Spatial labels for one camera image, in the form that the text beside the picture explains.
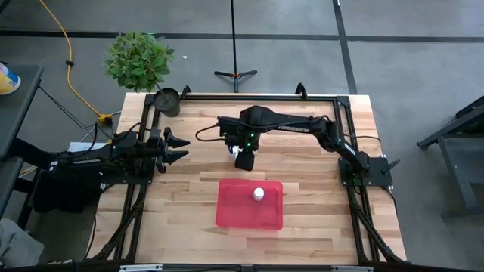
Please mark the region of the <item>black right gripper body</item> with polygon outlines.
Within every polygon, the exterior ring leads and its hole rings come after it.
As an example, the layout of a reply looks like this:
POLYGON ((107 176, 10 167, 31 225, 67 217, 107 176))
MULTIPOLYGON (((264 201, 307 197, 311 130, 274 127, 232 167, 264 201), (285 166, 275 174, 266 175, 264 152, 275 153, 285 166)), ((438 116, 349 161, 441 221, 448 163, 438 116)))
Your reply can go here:
POLYGON ((241 134, 227 134, 225 144, 235 159, 234 166, 245 171, 252 171, 255 152, 259 149, 260 133, 252 131, 241 134))

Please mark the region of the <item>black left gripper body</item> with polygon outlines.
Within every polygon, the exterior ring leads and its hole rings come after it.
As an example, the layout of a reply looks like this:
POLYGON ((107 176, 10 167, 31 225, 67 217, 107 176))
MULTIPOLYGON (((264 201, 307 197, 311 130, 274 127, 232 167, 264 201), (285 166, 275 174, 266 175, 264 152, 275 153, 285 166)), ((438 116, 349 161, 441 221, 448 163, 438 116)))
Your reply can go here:
POLYGON ((155 150, 154 159, 155 159, 155 166, 159 173, 166 172, 166 166, 163 162, 163 151, 164 151, 164 143, 162 138, 160 137, 160 130, 157 127, 152 127, 150 129, 150 134, 147 139, 147 146, 153 150, 155 150))

